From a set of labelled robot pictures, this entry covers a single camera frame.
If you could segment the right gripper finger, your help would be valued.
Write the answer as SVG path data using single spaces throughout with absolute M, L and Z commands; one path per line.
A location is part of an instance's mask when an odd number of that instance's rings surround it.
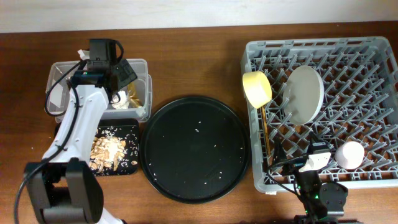
M 273 157 L 273 165 L 276 165 L 280 162 L 286 160 L 286 154 L 283 148 L 283 145 L 279 138 L 274 139 L 274 157 Z
M 329 152 L 328 143 L 321 140 L 315 133 L 310 133 L 310 144 L 308 145 L 308 154 L 320 154 Z

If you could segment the white tissue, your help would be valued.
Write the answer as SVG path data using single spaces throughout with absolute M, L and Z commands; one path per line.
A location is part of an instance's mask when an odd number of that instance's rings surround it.
M 129 95 L 125 91 L 119 91 L 112 99 L 111 106 L 115 110 L 124 110 L 130 107 Z

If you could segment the gold foil wrapper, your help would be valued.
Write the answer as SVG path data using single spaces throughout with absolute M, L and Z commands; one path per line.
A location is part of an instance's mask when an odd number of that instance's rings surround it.
M 134 82 L 127 85 L 128 102 L 131 108 L 142 108 L 143 104 L 138 98 Z

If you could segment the pink cup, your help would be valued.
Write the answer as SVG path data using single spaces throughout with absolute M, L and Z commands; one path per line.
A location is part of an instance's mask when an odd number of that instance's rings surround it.
M 364 147 L 356 141 L 347 141 L 335 153 L 335 161 L 344 169 L 356 169 L 364 157 Z

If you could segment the grey round plate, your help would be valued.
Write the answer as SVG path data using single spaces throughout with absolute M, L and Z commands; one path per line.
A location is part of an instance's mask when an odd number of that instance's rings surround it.
M 312 122 L 320 112 L 324 99 L 324 84 L 320 74 L 309 67 L 297 67 L 288 77 L 283 92 L 285 115 L 294 125 Z

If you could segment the yellow bowl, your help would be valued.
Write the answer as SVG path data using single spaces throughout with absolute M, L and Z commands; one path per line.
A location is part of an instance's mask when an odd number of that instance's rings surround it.
M 272 99 L 272 89 L 266 75 L 261 71 L 243 74 L 243 88 L 250 104 L 259 109 Z

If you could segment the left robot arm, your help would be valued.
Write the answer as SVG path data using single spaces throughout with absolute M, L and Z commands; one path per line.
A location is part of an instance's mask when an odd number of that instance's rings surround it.
M 62 79 L 70 89 L 66 111 L 53 143 L 39 162 L 30 162 L 14 202 L 27 189 L 39 223 L 123 223 L 104 207 L 104 195 L 92 173 L 90 146 L 101 117 L 119 90 L 137 75 L 113 39 L 91 39 L 88 59 L 80 60 Z

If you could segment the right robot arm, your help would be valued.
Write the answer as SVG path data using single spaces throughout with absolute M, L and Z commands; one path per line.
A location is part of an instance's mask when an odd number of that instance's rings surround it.
M 317 135 L 310 134 L 310 144 L 301 156 L 289 159 L 280 139 L 275 140 L 272 164 L 267 175 L 281 168 L 283 176 L 293 175 L 291 192 L 301 201 L 305 215 L 296 215 L 294 223 L 338 223 L 344 215 L 348 189 L 337 182 L 322 182 L 318 171 L 328 165 L 331 149 Z

